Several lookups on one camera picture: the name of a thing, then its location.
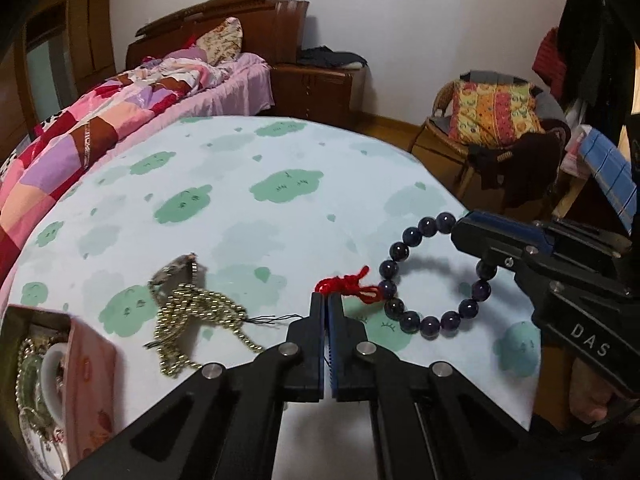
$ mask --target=patchwork quilt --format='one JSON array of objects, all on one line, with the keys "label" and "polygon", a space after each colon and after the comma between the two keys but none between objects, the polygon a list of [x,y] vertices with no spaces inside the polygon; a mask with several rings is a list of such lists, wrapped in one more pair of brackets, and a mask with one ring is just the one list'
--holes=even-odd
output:
[{"label": "patchwork quilt", "polygon": [[0,283],[34,227],[94,162],[180,99],[228,77],[226,68],[169,58],[105,81],[40,128],[0,189]]}]

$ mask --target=brown cloth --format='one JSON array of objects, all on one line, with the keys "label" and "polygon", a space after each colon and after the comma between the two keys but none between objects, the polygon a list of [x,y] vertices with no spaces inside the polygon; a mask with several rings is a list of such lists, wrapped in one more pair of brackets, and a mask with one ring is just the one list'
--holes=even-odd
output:
[{"label": "brown cloth", "polygon": [[546,134],[523,134],[508,150],[472,144],[467,160],[480,174],[482,189],[503,188],[502,205],[519,207],[542,198],[556,180],[565,140],[564,128],[554,128]]}]

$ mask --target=gold chain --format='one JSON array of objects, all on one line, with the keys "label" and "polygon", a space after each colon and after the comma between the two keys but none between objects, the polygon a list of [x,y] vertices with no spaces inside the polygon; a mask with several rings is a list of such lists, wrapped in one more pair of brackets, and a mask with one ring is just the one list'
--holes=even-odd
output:
[{"label": "gold chain", "polygon": [[[190,267],[191,283],[181,283],[163,300],[159,287],[187,267]],[[151,296],[158,304],[158,322],[154,341],[145,347],[156,349],[160,357],[160,370],[169,377],[175,377],[184,367],[198,369],[202,366],[183,354],[177,344],[190,317],[228,328],[253,352],[264,350],[242,331],[242,324],[247,318],[246,309],[224,294],[198,288],[195,284],[197,272],[196,255],[186,254],[156,272],[148,283]]]},{"label": "gold chain", "polygon": [[22,383],[24,381],[24,370],[22,364],[27,356],[36,353],[36,346],[31,338],[25,339],[20,345],[20,352],[18,354],[18,375],[15,378],[15,403],[18,405],[18,411],[20,412],[24,408],[24,396]]}]

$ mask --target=red clothing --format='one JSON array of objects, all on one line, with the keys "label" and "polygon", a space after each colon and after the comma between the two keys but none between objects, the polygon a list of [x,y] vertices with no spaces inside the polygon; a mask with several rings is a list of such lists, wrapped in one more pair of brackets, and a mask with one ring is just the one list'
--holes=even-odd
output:
[{"label": "red clothing", "polygon": [[552,28],[540,43],[536,60],[533,62],[533,72],[551,87],[551,95],[560,100],[564,86],[566,65],[562,55],[558,52],[558,28]]}]

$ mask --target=red string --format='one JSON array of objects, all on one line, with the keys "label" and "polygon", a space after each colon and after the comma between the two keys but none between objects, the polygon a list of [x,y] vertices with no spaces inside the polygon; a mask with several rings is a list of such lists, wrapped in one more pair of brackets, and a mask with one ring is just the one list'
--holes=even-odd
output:
[{"label": "red string", "polygon": [[339,292],[343,296],[356,296],[362,303],[371,304],[382,300],[382,294],[376,285],[361,286],[360,280],[369,273],[364,266],[358,274],[346,274],[342,278],[334,276],[321,280],[316,285],[316,292],[327,295]]}]

